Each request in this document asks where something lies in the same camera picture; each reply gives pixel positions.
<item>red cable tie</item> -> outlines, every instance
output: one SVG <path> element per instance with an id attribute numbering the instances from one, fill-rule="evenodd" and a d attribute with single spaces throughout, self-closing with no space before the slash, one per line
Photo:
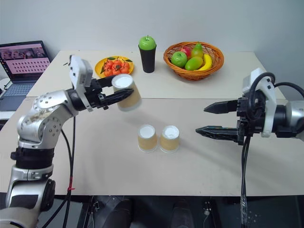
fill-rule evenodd
<path id="1" fill-rule="evenodd" d="M 70 177 L 70 184 L 67 188 L 67 191 L 71 191 L 71 190 L 74 190 L 75 188 L 72 188 L 72 183 L 73 183 L 73 177 Z"/>

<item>banana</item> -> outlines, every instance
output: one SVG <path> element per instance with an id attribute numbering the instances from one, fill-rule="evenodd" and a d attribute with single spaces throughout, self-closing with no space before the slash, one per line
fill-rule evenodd
<path id="1" fill-rule="evenodd" d="M 210 55 L 204 54 L 204 62 L 205 62 L 205 65 L 203 65 L 198 70 L 208 70 L 208 69 L 210 69 L 212 67 L 212 59 L 211 59 Z"/>

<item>laptop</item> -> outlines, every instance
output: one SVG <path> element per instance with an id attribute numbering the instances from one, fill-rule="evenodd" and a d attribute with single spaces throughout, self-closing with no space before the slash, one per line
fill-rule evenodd
<path id="1" fill-rule="evenodd" d="M 12 85 L 0 97 L 0 111 L 16 111 L 50 64 L 41 40 L 0 45 L 0 62 Z"/>

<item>wicker basket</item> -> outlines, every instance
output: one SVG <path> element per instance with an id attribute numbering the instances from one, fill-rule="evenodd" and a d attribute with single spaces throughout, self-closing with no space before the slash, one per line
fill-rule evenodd
<path id="1" fill-rule="evenodd" d="M 185 70 L 182 68 L 179 68 L 178 66 L 173 65 L 170 62 L 171 56 L 174 52 L 180 51 L 182 46 L 188 46 L 189 48 L 193 49 L 193 47 L 200 43 L 203 46 L 203 52 L 204 54 L 209 54 L 212 58 L 212 68 L 209 70 Z M 181 42 L 178 44 L 174 44 L 170 46 L 165 52 L 163 53 L 163 59 L 168 64 L 168 66 L 174 70 L 174 72 L 179 75 L 180 77 L 183 77 L 190 81 L 198 81 L 203 78 L 208 77 L 210 74 L 216 72 L 219 70 L 223 64 L 224 64 L 224 56 L 223 53 L 215 46 L 203 43 L 203 42 Z"/>

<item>white paper cup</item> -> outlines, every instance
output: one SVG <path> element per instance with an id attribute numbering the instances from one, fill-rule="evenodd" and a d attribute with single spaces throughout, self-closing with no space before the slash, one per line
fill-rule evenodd
<path id="1" fill-rule="evenodd" d="M 128 74 L 120 74 L 112 79 L 112 86 L 114 91 L 121 89 L 133 89 L 133 93 L 126 99 L 117 103 L 121 111 L 129 112 L 137 108 L 142 103 L 141 95 L 135 85 L 133 78 Z"/>
<path id="2" fill-rule="evenodd" d="M 165 126 L 160 137 L 160 148 L 165 153 L 177 151 L 180 143 L 180 131 L 176 126 Z"/>
<path id="3" fill-rule="evenodd" d="M 138 129 L 138 147 L 145 153 L 151 153 L 157 148 L 155 128 L 145 124 Z"/>

